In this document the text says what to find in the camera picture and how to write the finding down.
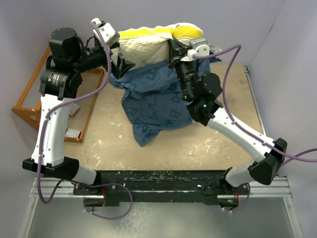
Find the white quilted pillow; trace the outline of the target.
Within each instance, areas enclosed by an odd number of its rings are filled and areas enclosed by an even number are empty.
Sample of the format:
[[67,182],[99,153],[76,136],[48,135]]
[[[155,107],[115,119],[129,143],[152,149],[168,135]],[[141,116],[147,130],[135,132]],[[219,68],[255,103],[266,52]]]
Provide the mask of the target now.
[[175,38],[187,45],[190,40],[204,35],[201,28],[186,22],[130,28],[119,34],[119,47],[111,50],[111,59],[117,62],[118,55],[122,54],[125,60],[135,64],[135,69],[168,60],[168,40]]

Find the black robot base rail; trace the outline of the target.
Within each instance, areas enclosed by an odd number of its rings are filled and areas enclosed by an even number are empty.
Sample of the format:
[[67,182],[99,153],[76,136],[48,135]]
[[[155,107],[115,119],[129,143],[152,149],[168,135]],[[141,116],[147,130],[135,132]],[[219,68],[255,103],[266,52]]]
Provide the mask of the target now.
[[224,170],[191,171],[98,171],[97,184],[105,188],[76,185],[73,193],[102,196],[105,206],[121,202],[203,203],[236,207],[238,197],[248,194],[246,183],[230,188]]

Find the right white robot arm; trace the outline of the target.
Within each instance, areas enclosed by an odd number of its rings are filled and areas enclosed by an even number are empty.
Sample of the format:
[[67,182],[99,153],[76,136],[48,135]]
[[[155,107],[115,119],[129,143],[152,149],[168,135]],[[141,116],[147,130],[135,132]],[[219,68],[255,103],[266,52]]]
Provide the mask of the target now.
[[192,119],[225,135],[252,157],[251,162],[225,171],[219,181],[221,190],[232,194],[238,186],[252,181],[270,185],[284,162],[287,142],[282,138],[273,140],[255,131],[218,101],[218,96],[224,94],[219,77],[214,73],[198,75],[196,65],[197,60],[217,56],[210,54],[204,38],[191,40],[188,45],[175,38],[168,40],[168,67],[176,70],[183,100],[189,103],[187,110]]

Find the blue cartoon print pillowcase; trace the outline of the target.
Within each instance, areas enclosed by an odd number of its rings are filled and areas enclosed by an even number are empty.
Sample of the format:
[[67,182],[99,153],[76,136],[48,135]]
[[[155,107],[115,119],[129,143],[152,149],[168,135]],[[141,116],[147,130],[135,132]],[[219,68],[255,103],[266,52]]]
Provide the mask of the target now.
[[124,90],[121,104],[132,124],[136,142],[144,147],[162,130],[190,125],[193,120],[183,101],[175,69],[169,69],[168,50],[157,56],[149,51],[132,53],[135,68],[120,79],[110,77],[110,84]]

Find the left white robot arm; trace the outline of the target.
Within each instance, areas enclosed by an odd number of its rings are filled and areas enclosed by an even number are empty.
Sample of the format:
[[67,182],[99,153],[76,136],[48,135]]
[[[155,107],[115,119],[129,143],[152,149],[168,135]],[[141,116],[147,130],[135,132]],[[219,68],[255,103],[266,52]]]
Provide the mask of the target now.
[[41,75],[41,118],[36,146],[31,158],[22,162],[25,170],[57,179],[84,183],[90,194],[102,189],[96,179],[97,172],[80,165],[77,159],[64,155],[64,137],[72,105],[101,91],[98,88],[88,95],[77,97],[82,83],[81,74],[104,67],[108,76],[121,78],[134,67],[118,55],[117,62],[111,60],[111,49],[119,47],[119,33],[109,23],[94,30],[95,46],[88,48],[72,28],[59,28],[52,32],[49,40],[51,55]]

